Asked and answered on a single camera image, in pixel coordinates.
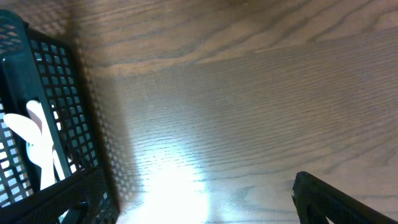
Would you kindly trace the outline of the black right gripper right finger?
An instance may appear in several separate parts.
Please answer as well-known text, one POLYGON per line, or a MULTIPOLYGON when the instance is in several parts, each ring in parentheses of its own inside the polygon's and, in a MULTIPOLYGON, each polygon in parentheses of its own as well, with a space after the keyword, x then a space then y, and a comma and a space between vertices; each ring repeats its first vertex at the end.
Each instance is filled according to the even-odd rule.
POLYGON ((397 224, 308 172, 298 172, 292 200, 301 224, 397 224))

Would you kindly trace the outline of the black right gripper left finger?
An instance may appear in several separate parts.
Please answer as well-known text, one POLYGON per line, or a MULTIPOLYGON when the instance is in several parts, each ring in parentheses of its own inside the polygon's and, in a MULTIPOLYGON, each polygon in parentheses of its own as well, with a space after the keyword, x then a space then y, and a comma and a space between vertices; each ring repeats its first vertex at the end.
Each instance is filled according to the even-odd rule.
POLYGON ((108 193, 101 169, 73 174, 40 192, 1 209, 1 223, 107 223, 108 193))

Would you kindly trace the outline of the pink plastic fork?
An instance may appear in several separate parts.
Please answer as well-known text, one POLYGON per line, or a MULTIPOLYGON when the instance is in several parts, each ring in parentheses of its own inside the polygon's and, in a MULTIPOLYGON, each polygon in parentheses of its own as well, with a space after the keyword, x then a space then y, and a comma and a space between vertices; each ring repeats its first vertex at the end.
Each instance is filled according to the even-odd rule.
POLYGON ((26 110, 30 119, 39 127, 39 145, 29 144, 27 148, 28 158, 41 168, 40 190, 56 183, 55 174, 59 180, 65 178, 63 169, 53 143, 47 119, 42 104, 37 100, 26 103, 26 110))

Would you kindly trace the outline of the pink-white plastic spoon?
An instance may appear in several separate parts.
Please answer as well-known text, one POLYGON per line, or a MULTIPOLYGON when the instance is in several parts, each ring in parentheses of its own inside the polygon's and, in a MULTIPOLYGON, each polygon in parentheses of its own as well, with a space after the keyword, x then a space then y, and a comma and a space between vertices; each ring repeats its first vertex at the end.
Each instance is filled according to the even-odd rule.
POLYGON ((8 113, 4 115, 3 120, 8 128, 31 144, 37 144, 42 139, 39 127, 28 117, 8 113))

